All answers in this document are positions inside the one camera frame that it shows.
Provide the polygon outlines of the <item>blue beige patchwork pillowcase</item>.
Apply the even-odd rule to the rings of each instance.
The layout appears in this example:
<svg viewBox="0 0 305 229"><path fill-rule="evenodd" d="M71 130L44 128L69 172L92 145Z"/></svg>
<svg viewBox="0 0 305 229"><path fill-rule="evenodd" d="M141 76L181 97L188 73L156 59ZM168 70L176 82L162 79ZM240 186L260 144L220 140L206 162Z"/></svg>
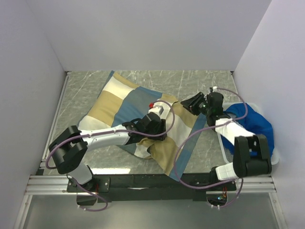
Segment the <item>blue beige patchwork pillowcase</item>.
<svg viewBox="0 0 305 229"><path fill-rule="evenodd" d="M141 142L121 146L121 149L142 159L154 159L164 173L178 180L190 159L199 135L187 137L202 129L206 123L203 114L187 111L176 97L152 91L134 84L111 71L97 100L80 120L80 130L106 129L136 118L143 118L149 104L155 102L164 107L166 127L170 130L163 141L144 138Z"/></svg>

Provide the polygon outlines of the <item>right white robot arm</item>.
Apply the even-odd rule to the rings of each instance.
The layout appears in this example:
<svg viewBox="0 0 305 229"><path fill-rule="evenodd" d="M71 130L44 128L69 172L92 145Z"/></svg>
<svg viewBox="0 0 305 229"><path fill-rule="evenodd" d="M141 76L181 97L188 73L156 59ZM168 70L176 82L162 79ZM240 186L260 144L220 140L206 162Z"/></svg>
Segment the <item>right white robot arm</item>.
<svg viewBox="0 0 305 229"><path fill-rule="evenodd" d="M223 108L224 96L215 91L184 100L181 105L193 115L203 114L207 129L212 129L233 147L233 161L218 166L209 178L214 190L225 186L226 180L269 174L272 171L269 135L254 133L265 121L259 114L250 115L250 107L244 101Z"/></svg>

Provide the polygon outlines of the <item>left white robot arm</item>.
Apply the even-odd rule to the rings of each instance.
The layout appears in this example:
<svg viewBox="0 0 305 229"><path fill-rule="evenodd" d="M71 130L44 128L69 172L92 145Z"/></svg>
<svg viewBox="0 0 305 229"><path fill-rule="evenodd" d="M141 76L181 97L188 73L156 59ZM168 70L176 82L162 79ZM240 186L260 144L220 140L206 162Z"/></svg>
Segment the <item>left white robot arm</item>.
<svg viewBox="0 0 305 229"><path fill-rule="evenodd" d="M162 141L166 136L166 120L152 112L142 119L107 129L80 130L72 125L49 145L48 159L52 159L55 166L49 166L47 161L46 167L70 175L83 191L89 192L95 187L95 179L89 166L82 162L86 152L108 146L132 145L146 137Z"/></svg>

